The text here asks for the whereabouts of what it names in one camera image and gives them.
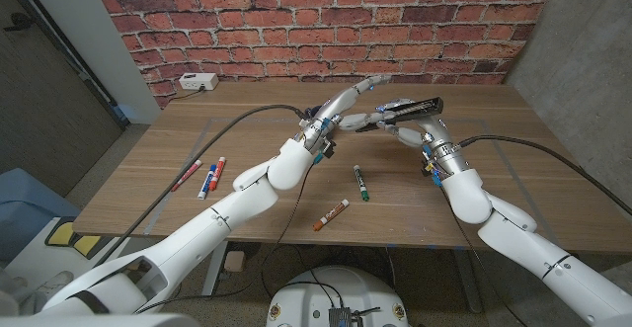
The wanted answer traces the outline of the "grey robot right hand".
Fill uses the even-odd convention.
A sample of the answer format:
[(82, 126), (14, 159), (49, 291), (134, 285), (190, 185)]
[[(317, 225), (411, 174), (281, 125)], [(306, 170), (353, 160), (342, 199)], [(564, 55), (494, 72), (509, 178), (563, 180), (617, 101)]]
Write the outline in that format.
[(420, 102), (395, 99), (376, 108), (381, 115), (376, 125), (407, 146), (426, 146), (430, 151), (428, 162), (433, 162), (442, 177), (447, 178), (469, 170), (470, 166), (438, 117), (442, 107), (441, 98)]

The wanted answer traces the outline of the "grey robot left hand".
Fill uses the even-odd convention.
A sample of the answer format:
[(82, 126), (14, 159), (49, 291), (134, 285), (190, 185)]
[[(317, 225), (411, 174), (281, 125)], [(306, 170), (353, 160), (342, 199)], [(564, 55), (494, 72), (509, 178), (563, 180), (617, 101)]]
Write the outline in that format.
[(340, 116), (350, 109), (355, 104), (356, 98), (365, 91), (372, 89), (375, 85), (386, 84), (390, 80), (391, 75), (371, 76), (333, 96), (307, 120), (297, 141), (302, 143), (311, 154), (315, 154), (326, 135), (335, 127), (335, 116)]

